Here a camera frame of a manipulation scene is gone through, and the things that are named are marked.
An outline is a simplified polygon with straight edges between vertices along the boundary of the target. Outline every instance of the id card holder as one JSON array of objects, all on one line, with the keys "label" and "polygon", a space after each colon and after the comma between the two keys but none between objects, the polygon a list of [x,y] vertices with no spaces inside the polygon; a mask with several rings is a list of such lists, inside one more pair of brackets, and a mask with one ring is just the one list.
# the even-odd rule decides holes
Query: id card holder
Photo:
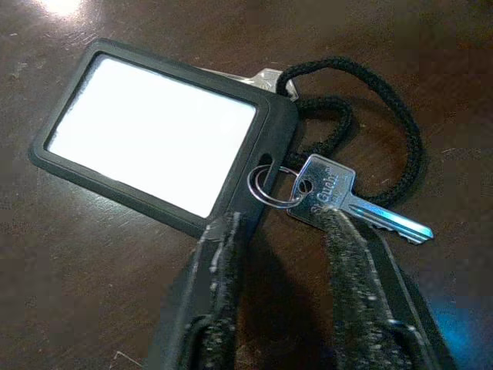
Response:
[{"label": "id card holder", "polygon": [[254,230],[298,122],[286,97],[109,40],[91,44],[35,138],[56,176],[198,237],[228,210]]}]

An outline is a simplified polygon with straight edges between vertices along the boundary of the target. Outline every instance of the key head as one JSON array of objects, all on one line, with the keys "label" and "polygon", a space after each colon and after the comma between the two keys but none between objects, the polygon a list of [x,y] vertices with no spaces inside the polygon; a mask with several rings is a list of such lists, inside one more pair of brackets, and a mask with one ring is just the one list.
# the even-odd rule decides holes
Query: key head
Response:
[{"label": "key head", "polygon": [[302,195],[306,181],[311,183],[311,191],[301,204],[288,210],[288,214],[303,222],[318,227],[315,214],[330,208],[340,209],[344,198],[353,188],[356,173],[333,160],[312,154],[296,178],[291,199]]}]

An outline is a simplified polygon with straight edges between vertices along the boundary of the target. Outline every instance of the black cord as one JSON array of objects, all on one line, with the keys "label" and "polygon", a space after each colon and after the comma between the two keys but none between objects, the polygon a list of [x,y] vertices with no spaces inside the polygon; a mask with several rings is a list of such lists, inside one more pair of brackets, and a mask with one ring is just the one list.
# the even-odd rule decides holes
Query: black cord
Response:
[{"label": "black cord", "polygon": [[[350,73],[366,83],[368,87],[375,91],[384,103],[392,109],[398,118],[398,121],[404,127],[406,134],[407,162],[399,181],[391,189],[375,196],[365,196],[355,193],[355,195],[364,198],[371,203],[380,204],[381,206],[392,204],[403,197],[410,189],[412,183],[418,177],[421,167],[423,144],[421,142],[418,126],[416,125],[411,112],[392,87],[381,77],[355,62],[341,57],[323,59],[317,62],[306,62],[286,69],[277,80],[277,93],[288,96],[286,85],[290,79],[299,75],[316,72],[323,68],[338,69]],[[298,170],[312,153],[318,153],[326,157],[329,157],[329,155],[332,154],[335,147],[341,142],[350,127],[352,109],[347,102],[335,96],[318,99],[301,99],[296,101],[296,105],[300,112],[300,116],[302,117],[306,113],[319,109],[335,110],[341,114],[339,125],[336,127],[334,133],[332,133],[325,141],[322,143],[315,143],[302,153],[289,153],[287,155],[283,165]]]}]

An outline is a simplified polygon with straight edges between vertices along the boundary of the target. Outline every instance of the key ring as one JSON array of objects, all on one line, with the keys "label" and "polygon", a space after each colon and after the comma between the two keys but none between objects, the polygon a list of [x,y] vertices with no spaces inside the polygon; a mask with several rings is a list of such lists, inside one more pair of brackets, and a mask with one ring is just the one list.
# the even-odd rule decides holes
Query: key ring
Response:
[{"label": "key ring", "polygon": [[[270,164],[264,164],[261,166],[255,167],[253,170],[250,171],[247,177],[247,184],[248,184],[248,189],[252,193],[252,195],[260,202],[263,204],[266,204],[267,206],[271,206],[273,208],[277,208],[278,210],[288,210],[290,208],[298,206],[303,199],[305,198],[306,194],[302,193],[301,196],[296,197],[292,200],[279,200],[274,197],[271,197],[269,194],[267,194],[265,191],[263,191],[261,185],[260,185],[260,175],[264,172],[267,172],[270,168]],[[295,170],[292,170],[291,168],[283,167],[280,166],[279,170],[288,173],[290,175],[293,175],[295,177],[298,177],[298,172]]]}]

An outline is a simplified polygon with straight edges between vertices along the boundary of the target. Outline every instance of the wooden table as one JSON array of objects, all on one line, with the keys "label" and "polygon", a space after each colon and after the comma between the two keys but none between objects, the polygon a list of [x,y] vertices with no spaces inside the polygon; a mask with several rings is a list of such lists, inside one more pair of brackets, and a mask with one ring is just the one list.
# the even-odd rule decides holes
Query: wooden table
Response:
[{"label": "wooden table", "polygon": [[[0,368],[108,368],[117,351],[142,361],[162,298],[196,243],[27,158],[98,37],[243,76],[326,56],[382,75],[414,112],[427,151],[414,191],[393,210],[429,225],[435,239],[413,246],[383,234],[461,368],[493,366],[489,2],[11,0],[0,4]],[[302,94],[353,103],[356,122],[334,159],[357,171],[361,192],[391,186],[404,136],[383,103],[340,72],[297,82]],[[323,139],[333,118],[306,121],[302,143]],[[238,368],[318,368],[332,305],[321,238],[266,210],[246,266]]]}]

